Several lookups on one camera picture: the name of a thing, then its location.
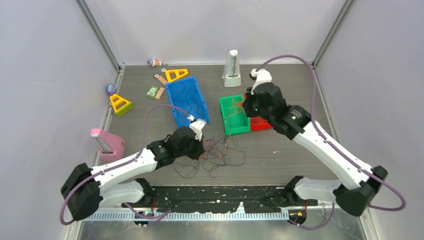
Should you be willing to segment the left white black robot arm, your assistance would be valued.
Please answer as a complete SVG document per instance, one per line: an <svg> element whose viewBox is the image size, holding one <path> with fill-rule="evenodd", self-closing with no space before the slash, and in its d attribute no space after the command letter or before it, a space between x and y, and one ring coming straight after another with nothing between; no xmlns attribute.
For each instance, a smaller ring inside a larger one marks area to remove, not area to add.
<svg viewBox="0 0 424 240"><path fill-rule="evenodd" d="M150 186L142 180L125 181L172 165L181 157L198 160L205 151L204 126L204 121L194 121L176 129L165 139L153 141L137 153L112 163L95 167L86 163L77 165L60 190L64 198L59 212L60 222L70 224L64 219L66 209L74 222L90 217L103 207L126 203L148 207L154 199Z"/></svg>

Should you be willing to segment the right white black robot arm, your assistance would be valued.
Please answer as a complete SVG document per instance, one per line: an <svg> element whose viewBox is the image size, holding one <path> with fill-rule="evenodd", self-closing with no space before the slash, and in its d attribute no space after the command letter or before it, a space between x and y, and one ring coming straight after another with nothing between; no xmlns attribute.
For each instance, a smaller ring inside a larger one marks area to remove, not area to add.
<svg viewBox="0 0 424 240"><path fill-rule="evenodd" d="M336 176L335 180L316 180L301 175L285 186L285 198L291 205L303 200L336 203L346 213L359 217L379 192L388 171L361 161L342 147L324 129L311 120L303 107L288 105L281 90L272 82L248 87L242 104L248 117L260 117L279 134L301 145Z"/></svg>

